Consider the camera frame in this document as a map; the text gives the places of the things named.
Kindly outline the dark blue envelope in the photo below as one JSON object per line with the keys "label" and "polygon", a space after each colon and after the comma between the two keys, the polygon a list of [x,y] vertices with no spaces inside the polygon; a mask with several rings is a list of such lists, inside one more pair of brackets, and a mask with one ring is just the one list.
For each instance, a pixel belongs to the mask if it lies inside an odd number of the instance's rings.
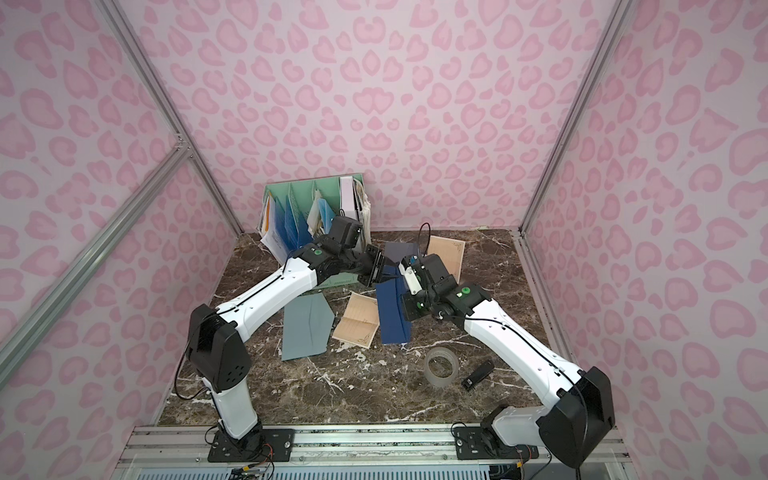
{"label": "dark blue envelope", "polygon": [[384,266],[381,282],[376,285],[381,341],[383,344],[404,344],[411,341],[411,323],[406,320],[402,295],[408,293],[406,284],[394,266]]}

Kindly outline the grey envelope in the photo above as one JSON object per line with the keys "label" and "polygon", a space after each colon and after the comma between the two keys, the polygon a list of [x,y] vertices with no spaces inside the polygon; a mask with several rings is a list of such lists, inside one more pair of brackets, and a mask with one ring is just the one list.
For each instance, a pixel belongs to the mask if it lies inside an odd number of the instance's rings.
{"label": "grey envelope", "polygon": [[419,254],[417,243],[413,242],[386,242],[384,245],[385,263],[397,266],[403,259],[412,258]]}

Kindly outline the cream letter paper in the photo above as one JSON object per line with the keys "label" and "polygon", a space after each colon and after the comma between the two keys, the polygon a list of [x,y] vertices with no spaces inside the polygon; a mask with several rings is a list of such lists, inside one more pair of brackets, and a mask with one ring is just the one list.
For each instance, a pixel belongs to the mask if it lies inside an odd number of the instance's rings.
{"label": "cream letter paper", "polygon": [[466,242],[463,240],[433,236],[427,253],[438,255],[447,271],[460,282],[465,246]]}
{"label": "cream letter paper", "polygon": [[347,307],[332,338],[369,348],[379,327],[377,300],[358,293],[350,295]]}

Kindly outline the light teal envelope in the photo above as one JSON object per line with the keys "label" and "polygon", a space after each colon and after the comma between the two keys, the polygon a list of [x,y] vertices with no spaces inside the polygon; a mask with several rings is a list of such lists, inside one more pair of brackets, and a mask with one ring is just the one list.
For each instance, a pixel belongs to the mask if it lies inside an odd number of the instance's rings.
{"label": "light teal envelope", "polygon": [[283,361],[320,355],[327,350],[334,312],[321,293],[302,295],[284,308]]}

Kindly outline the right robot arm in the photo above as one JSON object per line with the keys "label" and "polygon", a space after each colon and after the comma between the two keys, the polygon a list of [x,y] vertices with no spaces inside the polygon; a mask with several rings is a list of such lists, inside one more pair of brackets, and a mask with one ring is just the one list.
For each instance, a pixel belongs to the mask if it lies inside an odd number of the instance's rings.
{"label": "right robot arm", "polygon": [[490,348],[531,388],[538,408],[501,406],[482,422],[495,447],[540,446],[578,469],[615,426],[611,382],[599,368],[584,370],[545,346],[508,315],[491,294],[458,283],[436,254],[405,257],[408,319],[426,314],[449,321]]}

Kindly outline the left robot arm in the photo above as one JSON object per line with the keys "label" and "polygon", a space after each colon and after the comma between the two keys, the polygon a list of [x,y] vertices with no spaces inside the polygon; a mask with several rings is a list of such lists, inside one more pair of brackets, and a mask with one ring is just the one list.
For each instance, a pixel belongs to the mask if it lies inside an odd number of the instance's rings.
{"label": "left robot arm", "polygon": [[341,273],[370,286],[381,279],[385,256],[380,248],[357,249],[362,223],[339,215],[330,232],[290,253],[281,268],[233,300],[190,315],[183,358],[202,377],[213,399],[220,430],[244,443],[260,434],[247,376],[252,366],[245,343],[274,314],[302,294]]}

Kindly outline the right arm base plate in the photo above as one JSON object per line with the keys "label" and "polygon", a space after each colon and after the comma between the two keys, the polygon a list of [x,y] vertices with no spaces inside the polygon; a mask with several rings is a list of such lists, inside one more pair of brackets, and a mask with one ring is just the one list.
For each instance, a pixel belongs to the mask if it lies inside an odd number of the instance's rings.
{"label": "right arm base plate", "polygon": [[456,422],[450,428],[458,460],[519,460],[539,458],[539,449],[530,445],[508,446],[487,428]]}

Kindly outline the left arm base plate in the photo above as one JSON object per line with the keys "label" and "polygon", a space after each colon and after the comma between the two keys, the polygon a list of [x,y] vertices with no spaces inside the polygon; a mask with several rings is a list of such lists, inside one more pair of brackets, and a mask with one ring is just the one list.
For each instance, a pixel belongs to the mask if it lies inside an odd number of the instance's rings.
{"label": "left arm base plate", "polygon": [[296,431],[294,429],[258,427],[241,439],[226,430],[218,431],[210,444],[209,463],[259,463],[264,460],[288,462]]}

